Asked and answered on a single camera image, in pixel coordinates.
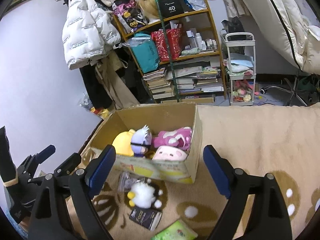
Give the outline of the red patterned bag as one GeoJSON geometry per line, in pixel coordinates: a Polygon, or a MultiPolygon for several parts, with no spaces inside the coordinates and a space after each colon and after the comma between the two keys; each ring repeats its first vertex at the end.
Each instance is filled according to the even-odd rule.
{"type": "Polygon", "coordinates": [[[182,29],[167,29],[166,32],[167,40],[165,39],[164,31],[162,29],[151,33],[151,38],[156,45],[161,62],[169,62],[167,42],[169,44],[170,55],[173,60],[178,59],[182,52],[180,46],[182,38],[182,29]]]}

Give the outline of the cardboard box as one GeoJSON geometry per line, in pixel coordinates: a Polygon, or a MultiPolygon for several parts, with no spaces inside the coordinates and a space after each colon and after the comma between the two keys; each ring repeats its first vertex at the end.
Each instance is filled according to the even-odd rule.
{"type": "Polygon", "coordinates": [[[202,127],[195,103],[142,105],[121,109],[96,129],[81,156],[84,165],[107,145],[114,167],[143,177],[181,184],[195,182],[202,127]]]}

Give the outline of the purple haired doll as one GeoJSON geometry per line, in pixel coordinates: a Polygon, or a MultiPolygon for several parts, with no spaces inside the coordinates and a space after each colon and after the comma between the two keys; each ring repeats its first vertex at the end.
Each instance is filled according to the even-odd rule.
{"type": "Polygon", "coordinates": [[[152,133],[148,125],[137,130],[131,138],[131,149],[135,157],[144,157],[152,145],[152,133]]]}

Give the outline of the black card pack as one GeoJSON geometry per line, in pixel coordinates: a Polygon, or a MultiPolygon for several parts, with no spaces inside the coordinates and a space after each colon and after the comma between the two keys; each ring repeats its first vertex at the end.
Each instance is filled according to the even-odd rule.
{"type": "Polygon", "coordinates": [[[153,209],[143,209],[134,207],[129,215],[129,219],[149,231],[154,231],[157,228],[162,217],[162,213],[153,209]]]}

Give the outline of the green tissue pack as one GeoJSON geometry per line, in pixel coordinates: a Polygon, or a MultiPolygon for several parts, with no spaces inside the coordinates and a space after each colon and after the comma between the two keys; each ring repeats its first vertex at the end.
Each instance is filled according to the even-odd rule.
{"type": "Polygon", "coordinates": [[[166,229],[153,236],[152,240],[193,240],[198,234],[183,220],[179,219],[166,229]]]}

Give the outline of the cream folded mattress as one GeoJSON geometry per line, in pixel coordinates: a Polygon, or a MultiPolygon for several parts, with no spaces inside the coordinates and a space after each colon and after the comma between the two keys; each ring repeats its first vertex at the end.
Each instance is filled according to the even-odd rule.
{"type": "Polygon", "coordinates": [[[319,27],[295,0],[242,1],[274,50],[301,71],[319,74],[319,27]]]}

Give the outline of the wooden bookshelf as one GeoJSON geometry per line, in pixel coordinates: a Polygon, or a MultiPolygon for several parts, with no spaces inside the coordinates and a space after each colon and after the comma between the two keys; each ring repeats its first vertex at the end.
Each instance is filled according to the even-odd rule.
{"type": "Polygon", "coordinates": [[[152,100],[225,93],[208,0],[115,0],[112,9],[152,100]]]}

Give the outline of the blonde wig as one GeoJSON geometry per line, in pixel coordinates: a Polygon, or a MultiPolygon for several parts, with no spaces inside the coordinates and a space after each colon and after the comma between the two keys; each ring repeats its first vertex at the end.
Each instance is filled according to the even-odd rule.
{"type": "Polygon", "coordinates": [[[155,0],[138,0],[137,5],[145,17],[159,20],[159,12],[155,0]]]}

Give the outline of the white puffer jacket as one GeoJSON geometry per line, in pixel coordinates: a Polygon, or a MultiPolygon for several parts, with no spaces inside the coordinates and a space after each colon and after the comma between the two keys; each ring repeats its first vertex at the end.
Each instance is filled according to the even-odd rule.
{"type": "Polygon", "coordinates": [[[111,12],[95,0],[69,0],[62,30],[65,61],[70,70],[93,65],[121,41],[111,12]]]}

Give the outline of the pink pig plush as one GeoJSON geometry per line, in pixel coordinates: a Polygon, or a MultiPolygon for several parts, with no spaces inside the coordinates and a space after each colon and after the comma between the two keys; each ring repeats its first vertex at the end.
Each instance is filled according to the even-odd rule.
{"type": "Polygon", "coordinates": [[[187,158],[187,154],[173,146],[160,146],[153,156],[153,160],[168,160],[168,161],[184,161],[187,158]]]}

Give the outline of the white rolling cart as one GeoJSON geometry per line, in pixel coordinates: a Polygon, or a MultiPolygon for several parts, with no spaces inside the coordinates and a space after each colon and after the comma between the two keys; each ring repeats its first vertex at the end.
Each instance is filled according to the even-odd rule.
{"type": "Polygon", "coordinates": [[[252,33],[220,31],[223,65],[231,105],[252,106],[255,96],[256,51],[252,33]]]}

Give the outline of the black box marked 40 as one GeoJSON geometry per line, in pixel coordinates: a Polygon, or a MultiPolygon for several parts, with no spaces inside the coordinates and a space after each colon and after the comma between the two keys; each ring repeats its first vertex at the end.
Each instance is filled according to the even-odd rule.
{"type": "Polygon", "coordinates": [[[158,0],[158,4],[163,18],[169,18],[184,13],[180,0],[158,0]]]}

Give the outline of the beige patterned blanket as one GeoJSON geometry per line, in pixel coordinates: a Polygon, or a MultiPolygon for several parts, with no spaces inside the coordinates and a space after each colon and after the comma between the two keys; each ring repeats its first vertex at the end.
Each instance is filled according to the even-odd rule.
{"type": "Polygon", "coordinates": [[[162,217],[153,231],[130,220],[129,200],[118,192],[120,171],[113,168],[93,204],[114,239],[151,239],[183,220],[199,239],[206,239],[227,200],[219,194],[203,161],[203,149],[212,145],[234,167],[254,176],[275,176],[298,236],[319,206],[319,104],[285,106],[197,106],[172,103],[123,109],[105,120],[83,150],[86,167],[123,131],[148,125],[153,133],[189,126],[195,130],[195,152],[187,160],[193,183],[158,180],[162,190],[162,217]]]}

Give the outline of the teal bag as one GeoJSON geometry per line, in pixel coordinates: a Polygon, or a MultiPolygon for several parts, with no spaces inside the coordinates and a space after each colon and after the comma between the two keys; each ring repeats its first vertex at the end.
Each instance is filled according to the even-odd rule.
{"type": "Polygon", "coordinates": [[[144,74],[158,68],[160,57],[150,35],[136,34],[127,42],[144,74]]]}

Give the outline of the pink plush toy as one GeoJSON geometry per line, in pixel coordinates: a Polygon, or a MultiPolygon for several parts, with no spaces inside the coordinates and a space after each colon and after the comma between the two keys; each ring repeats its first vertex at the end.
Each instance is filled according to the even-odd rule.
{"type": "Polygon", "coordinates": [[[193,130],[190,127],[181,127],[174,131],[160,131],[152,139],[152,144],[154,148],[167,145],[188,151],[191,145],[192,132],[193,130]]]}

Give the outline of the white fluffy penguin plush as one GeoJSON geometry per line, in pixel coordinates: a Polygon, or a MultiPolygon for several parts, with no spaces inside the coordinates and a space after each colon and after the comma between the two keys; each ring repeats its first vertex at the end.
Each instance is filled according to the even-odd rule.
{"type": "Polygon", "coordinates": [[[147,179],[134,183],[127,193],[127,197],[130,207],[140,207],[142,209],[155,207],[160,209],[163,205],[159,199],[162,194],[163,190],[154,184],[151,179],[147,179]]]}

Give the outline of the green pole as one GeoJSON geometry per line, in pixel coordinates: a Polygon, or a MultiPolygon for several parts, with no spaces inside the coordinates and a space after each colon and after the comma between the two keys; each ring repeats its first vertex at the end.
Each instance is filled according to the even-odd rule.
{"type": "Polygon", "coordinates": [[[163,30],[163,35],[164,35],[164,39],[165,39],[165,44],[166,44],[166,48],[167,48],[167,53],[168,53],[168,57],[169,57],[169,63],[170,63],[170,69],[171,69],[171,73],[172,73],[172,80],[174,83],[174,92],[175,92],[175,96],[176,96],[176,101],[180,102],[180,96],[178,93],[178,89],[177,89],[177,82],[176,82],[176,75],[175,75],[175,70],[174,70],[174,65],[173,65],[173,61],[172,61],[172,56],[171,56],[171,50],[170,50],[170,44],[169,44],[169,39],[167,36],[167,31],[165,28],[165,24],[164,24],[164,19],[161,13],[161,9],[159,6],[159,1],[155,0],[156,4],[157,4],[157,8],[158,8],[158,12],[159,12],[159,19],[162,25],[162,30],[163,30]]]}

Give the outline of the yellow plush toy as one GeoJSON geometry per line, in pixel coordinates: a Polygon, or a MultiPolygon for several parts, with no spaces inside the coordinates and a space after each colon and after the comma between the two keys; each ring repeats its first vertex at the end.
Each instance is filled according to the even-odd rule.
{"type": "Polygon", "coordinates": [[[130,129],[129,131],[119,133],[114,141],[112,142],[112,146],[116,150],[116,154],[124,155],[127,157],[134,156],[134,152],[131,148],[131,139],[135,134],[134,129],[130,129]]]}

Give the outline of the beige trench coat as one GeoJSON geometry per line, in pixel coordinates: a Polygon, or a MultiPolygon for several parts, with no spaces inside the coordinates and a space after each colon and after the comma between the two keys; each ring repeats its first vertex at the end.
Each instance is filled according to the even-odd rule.
{"type": "Polygon", "coordinates": [[[116,73],[115,68],[120,69],[121,67],[123,64],[114,50],[110,51],[107,57],[100,59],[95,67],[96,77],[111,98],[114,109],[129,108],[140,104],[116,73]]]}

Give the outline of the stack of books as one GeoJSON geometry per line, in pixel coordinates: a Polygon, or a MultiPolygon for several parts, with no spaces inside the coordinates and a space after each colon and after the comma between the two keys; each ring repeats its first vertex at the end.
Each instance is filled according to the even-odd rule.
{"type": "Polygon", "coordinates": [[[165,67],[143,75],[149,92],[154,100],[172,98],[175,96],[174,85],[165,67]]]}

